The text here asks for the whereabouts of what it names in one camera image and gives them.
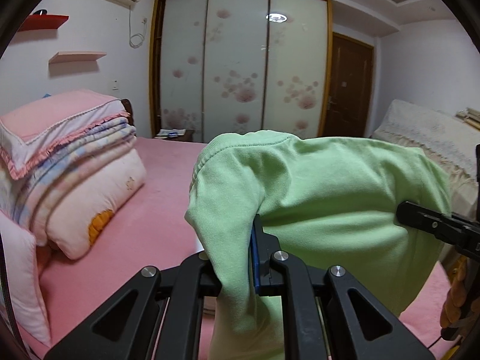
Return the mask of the person's right hand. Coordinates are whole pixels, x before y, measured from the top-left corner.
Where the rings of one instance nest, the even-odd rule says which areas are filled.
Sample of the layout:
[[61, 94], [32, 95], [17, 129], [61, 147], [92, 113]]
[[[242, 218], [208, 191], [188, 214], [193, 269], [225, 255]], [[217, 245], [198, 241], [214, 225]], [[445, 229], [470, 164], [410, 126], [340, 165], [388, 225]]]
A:
[[453, 268], [451, 287], [448, 291], [445, 303], [440, 315], [441, 328], [449, 328], [461, 318], [461, 307], [465, 304], [467, 290], [464, 281], [467, 273], [467, 261], [465, 257], [459, 258]]

